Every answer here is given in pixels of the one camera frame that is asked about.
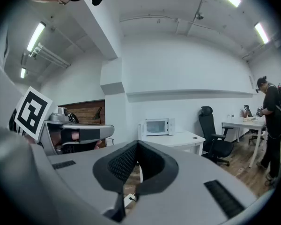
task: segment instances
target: chair armrest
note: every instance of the chair armrest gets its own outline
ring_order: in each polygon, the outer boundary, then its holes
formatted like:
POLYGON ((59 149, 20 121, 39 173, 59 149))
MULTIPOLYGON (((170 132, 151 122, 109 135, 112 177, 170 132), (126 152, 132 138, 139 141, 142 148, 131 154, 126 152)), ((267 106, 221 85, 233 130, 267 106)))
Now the chair armrest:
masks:
POLYGON ((215 137, 215 138, 221 138, 221 139, 225 139, 226 136, 225 135, 218 135, 218 134, 211 134, 212 137, 215 137))
POLYGON ((233 127, 222 127, 223 129, 233 129, 233 127))

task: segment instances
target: chair headrest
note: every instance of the chair headrest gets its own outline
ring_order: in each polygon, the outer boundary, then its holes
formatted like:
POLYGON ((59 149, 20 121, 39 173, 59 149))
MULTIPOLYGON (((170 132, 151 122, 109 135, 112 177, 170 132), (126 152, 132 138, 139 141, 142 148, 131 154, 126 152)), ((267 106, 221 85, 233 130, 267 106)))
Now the chair headrest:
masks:
POLYGON ((212 112, 213 112, 212 108, 209 106, 203 106, 201 108, 202 108, 202 110, 201 110, 202 116, 208 116, 208 115, 212 114, 212 112))

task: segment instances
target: white desk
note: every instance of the white desk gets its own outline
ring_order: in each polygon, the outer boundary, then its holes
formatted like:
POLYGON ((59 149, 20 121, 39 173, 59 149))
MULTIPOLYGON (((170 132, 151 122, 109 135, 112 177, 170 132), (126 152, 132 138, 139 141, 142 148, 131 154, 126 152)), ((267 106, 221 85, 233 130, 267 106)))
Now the white desk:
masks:
POLYGON ((205 138, 191 132, 184 131, 175 133, 174 135, 146 136, 143 138, 143 141, 161 144, 177 150, 196 153, 201 156, 205 138))
POLYGON ((257 118, 257 120, 255 121, 247 121, 247 122, 244 122, 243 118, 234 118, 231 119, 230 121, 222 122, 223 127, 227 126, 227 127, 237 128, 237 142, 239 142, 240 128, 254 129, 258 131, 258 137, 257 137, 253 157, 251 158, 250 165, 249 165, 250 168, 253 166, 254 160, 256 158, 258 147, 260 144, 261 130, 265 126, 265 124, 266 123, 263 118, 257 118))

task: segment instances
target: white microwave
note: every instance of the white microwave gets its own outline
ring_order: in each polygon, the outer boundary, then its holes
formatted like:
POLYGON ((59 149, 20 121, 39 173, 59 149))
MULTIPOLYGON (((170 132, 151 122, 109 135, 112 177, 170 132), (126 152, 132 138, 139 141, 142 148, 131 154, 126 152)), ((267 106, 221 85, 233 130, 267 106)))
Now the white microwave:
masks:
POLYGON ((174 135, 175 119, 146 119, 143 123, 139 123, 138 133, 139 140, 145 136, 174 135))

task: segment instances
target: black office chair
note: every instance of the black office chair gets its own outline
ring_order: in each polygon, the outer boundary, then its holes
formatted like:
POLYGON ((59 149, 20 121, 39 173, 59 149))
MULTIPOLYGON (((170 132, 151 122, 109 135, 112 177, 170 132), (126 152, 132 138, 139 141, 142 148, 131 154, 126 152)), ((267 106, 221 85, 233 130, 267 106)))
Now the black office chair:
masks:
MULTIPOLYGON (((248 113, 248 117, 253 117, 253 115, 252 115, 252 113, 251 113, 251 111, 250 111, 250 107, 249 107, 249 105, 244 105, 244 109, 247 111, 247 113, 248 113)), ((252 135, 252 137, 249 139, 249 144, 250 144, 250 142, 252 141, 252 140, 255 140, 255 139, 257 139, 258 138, 258 130, 254 130, 254 129, 250 129, 250 133, 252 133, 253 135, 252 135)))
POLYGON ((232 127, 222 127, 225 129, 224 135, 215 134, 212 108, 209 106, 203 106, 201 108, 202 110, 201 114, 199 115, 199 122, 205 137, 203 150, 207 152, 207 154, 204 154, 202 156, 210 159, 216 164, 217 162, 222 162, 227 163, 226 166, 229 166, 229 161, 220 158, 225 158, 229 156, 233 150, 233 143, 224 141, 228 129, 232 129, 232 127))

